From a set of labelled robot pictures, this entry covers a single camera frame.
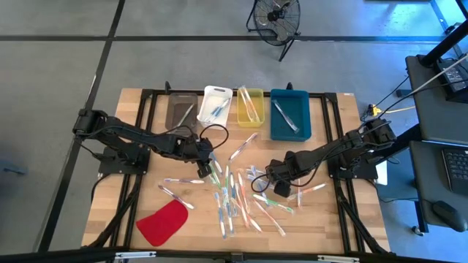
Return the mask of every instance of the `yellow bin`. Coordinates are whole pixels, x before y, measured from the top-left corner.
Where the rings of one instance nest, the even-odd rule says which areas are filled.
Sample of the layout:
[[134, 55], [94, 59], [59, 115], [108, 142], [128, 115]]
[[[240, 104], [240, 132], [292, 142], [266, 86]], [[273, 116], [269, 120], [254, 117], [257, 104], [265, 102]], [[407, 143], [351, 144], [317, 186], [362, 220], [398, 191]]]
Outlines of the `yellow bin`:
[[250, 95], [250, 99], [254, 104], [255, 110], [257, 111], [260, 122], [251, 122], [247, 116], [247, 109], [242, 96], [237, 90], [237, 122], [240, 127], [260, 127], [265, 121], [265, 105], [263, 99], [263, 89], [260, 88], [247, 88], [247, 92]]

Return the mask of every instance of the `gray floor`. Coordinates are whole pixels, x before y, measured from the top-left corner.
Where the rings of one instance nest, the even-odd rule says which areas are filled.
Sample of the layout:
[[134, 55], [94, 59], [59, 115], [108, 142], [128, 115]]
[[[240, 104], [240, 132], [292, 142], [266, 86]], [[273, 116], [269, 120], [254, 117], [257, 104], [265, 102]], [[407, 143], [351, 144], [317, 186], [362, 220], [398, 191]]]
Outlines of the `gray floor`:
[[[118, 1], [0, 1], [2, 34], [107, 35]], [[127, 1], [117, 35], [247, 35], [252, 1]], [[449, 23], [461, 21], [454, 1], [438, 1]], [[429, 3], [302, 1], [300, 31], [315, 36], [437, 36], [442, 28]], [[404, 58], [433, 43], [297, 42], [283, 62], [264, 42], [114, 42], [95, 109], [115, 112], [121, 88], [183, 89], [206, 85], [353, 92], [362, 110], [406, 76]], [[33, 249], [71, 143], [76, 112], [88, 95], [102, 42], [0, 42], [0, 159], [28, 174], [1, 174], [0, 254]], [[382, 106], [394, 102], [389, 98]], [[412, 105], [411, 99], [399, 106]], [[396, 133], [415, 123], [414, 110], [388, 115]], [[93, 149], [98, 144], [87, 143]], [[86, 224], [98, 163], [81, 152], [51, 248], [77, 248]], [[466, 240], [431, 227], [417, 237], [410, 202], [382, 204], [392, 251], [402, 256], [466, 261]], [[453, 247], [441, 237], [454, 240]]]

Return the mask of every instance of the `blue bin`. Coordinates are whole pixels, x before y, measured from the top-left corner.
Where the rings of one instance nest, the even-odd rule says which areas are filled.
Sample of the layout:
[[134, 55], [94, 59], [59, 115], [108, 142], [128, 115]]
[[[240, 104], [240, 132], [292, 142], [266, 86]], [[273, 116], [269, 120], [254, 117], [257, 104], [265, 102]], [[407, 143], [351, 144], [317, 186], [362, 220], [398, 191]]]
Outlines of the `blue bin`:
[[[303, 142], [312, 136], [310, 124], [309, 94], [306, 91], [273, 89], [270, 93], [271, 139]], [[300, 129], [295, 134], [278, 109], [273, 104], [276, 100], [292, 122]]]

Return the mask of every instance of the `electric fan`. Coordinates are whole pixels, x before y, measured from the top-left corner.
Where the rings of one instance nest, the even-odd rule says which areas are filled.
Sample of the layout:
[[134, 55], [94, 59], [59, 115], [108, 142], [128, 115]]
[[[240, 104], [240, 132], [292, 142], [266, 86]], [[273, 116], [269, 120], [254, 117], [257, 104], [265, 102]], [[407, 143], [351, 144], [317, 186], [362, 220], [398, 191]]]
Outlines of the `electric fan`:
[[[249, 28], [252, 16], [255, 29]], [[279, 61], [282, 61], [295, 38], [301, 34], [298, 32], [300, 19], [299, 0], [255, 0], [246, 27], [249, 32], [256, 31], [268, 44], [284, 46], [279, 57]]]

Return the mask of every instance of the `computer mouse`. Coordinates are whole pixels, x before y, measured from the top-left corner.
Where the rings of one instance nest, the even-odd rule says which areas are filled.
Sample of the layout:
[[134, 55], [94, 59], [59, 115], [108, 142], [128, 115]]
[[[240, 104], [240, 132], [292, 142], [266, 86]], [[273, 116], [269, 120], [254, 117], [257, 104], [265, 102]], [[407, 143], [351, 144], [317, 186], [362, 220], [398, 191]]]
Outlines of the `computer mouse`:
[[467, 220], [461, 216], [457, 209], [444, 201], [437, 201], [432, 204], [432, 212], [457, 232], [464, 232], [468, 229]]

